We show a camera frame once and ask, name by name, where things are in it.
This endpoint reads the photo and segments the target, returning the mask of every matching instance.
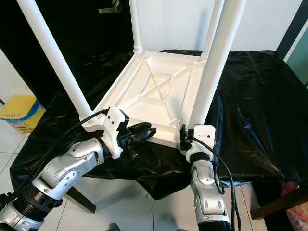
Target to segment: black tablecloth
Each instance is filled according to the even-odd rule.
[[[200,51],[165,52],[200,55]],[[73,68],[92,109],[131,56],[132,52],[92,53]],[[77,122],[75,108],[60,89],[10,169],[14,188],[48,147]],[[238,183],[308,180],[308,91],[275,52],[230,52],[206,124],[216,127],[215,149]],[[99,135],[78,128],[47,161],[63,154],[73,143]],[[154,199],[189,184],[190,166],[178,150],[147,142],[136,152],[137,160],[123,153],[118,160],[107,159],[86,176],[134,179]],[[222,167],[219,176],[228,180]]]

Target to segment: yellow bin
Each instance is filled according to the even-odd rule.
[[[0,110],[0,119],[7,121],[20,133],[31,133],[44,113],[35,96],[16,95]]]

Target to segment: silver robot arm segment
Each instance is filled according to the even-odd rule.
[[[49,197],[61,200],[81,176],[103,162],[103,148],[97,138],[79,142],[51,160],[32,184]]]
[[[209,147],[214,147],[215,128],[210,125],[195,125],[193,136]],[[213,154],[195,140],[184,143],[190,146],[186,151],[186,159],[191,163],[191,188],[194,193],[194,207],[200,231],[230,231],[230,221],[225,203],[216,185],[213,170]]]
[[[74,144],[64,155],[51,160],[22,196],[0,212],[1,226],[19,231],[39,229],[46,215],[60,206],[70,187],[103,162],[103,148],[98,139]]]

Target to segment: black door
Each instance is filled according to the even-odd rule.
[[[36,0],[73,74],[85,55],[133,47],[128,0],[122,13],[99,14],[111,0]],[[60,82],[14,0],[0,1],[0,48],[47,107]]]

